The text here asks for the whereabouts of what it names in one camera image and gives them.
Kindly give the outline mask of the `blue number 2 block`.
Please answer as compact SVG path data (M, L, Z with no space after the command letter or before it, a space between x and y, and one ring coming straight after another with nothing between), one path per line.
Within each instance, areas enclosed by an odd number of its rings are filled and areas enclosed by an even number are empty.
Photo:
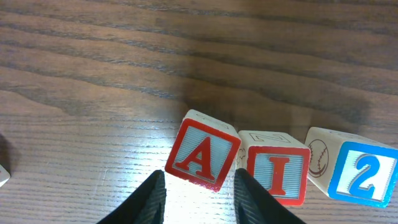
M311 127L308 178L335 200L385 208L397 182L397 149L331 129Z

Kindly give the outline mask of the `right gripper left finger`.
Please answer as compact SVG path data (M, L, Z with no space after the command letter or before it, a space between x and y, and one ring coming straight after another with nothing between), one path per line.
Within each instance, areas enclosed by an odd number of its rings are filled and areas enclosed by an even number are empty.
M162 224L166 196L164 172L155 170L98 224Z

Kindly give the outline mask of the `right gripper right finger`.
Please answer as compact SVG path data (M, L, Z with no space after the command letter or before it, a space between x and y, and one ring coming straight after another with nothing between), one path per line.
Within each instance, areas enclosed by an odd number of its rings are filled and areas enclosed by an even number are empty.
M305 224L243 168L234 173L234 209L237 224Z

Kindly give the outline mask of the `red letter A block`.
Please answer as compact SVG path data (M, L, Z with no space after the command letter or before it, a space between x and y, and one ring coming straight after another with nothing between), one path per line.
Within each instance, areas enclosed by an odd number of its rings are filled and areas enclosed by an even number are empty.
M184 116L165 171L219 192L241 145L235 128L197 110Z

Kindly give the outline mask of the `red letter I block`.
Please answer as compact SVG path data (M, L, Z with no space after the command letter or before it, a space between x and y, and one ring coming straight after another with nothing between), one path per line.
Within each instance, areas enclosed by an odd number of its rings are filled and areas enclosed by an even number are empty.
M310 149L291 135L273 131L238 132L242 140L236 162L282 205L305 201Z

